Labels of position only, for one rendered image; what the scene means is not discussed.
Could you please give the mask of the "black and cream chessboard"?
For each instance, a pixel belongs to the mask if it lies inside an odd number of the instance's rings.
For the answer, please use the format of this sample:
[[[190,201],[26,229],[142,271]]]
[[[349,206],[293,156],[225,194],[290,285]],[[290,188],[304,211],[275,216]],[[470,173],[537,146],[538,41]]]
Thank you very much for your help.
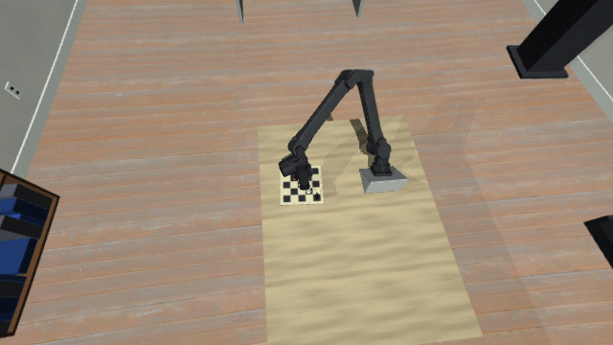
[[[311,166],[312,176],[309,186],[311,193],[300,190],[299,180],[294,181],[291,175],[284,177],[281,173],[281,205],[324,204],[321,166]],[[319,194],[319,198],[315,196]]]

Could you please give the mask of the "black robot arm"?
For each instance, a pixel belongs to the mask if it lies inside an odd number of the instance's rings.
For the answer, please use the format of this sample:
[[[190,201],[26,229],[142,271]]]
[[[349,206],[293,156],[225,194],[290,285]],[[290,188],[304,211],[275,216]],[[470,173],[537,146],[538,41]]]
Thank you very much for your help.
[[[387,143],[386,138],[384,138],[380,127],[373,88],[374,75],[374,70],[343,70],[335,80],[334,86],[328,95],[323,99],[306,124],[288,143],[287,147],[292,152],[292,155],[280,161],[279,168],[285,177],[295,173],[295,178],[299,178],[300,190],[305,191],[309,189],[309,166],[305,154],[308,145],[333,109],[355,85],[357,85],[359,90],[368,130],[366,150],[375,156],[375,162],[371,166],[371,171],[374,176],[392,176],[389,163],[392,149],[390,144]],[[299,140],[297,140],[297,137]]]

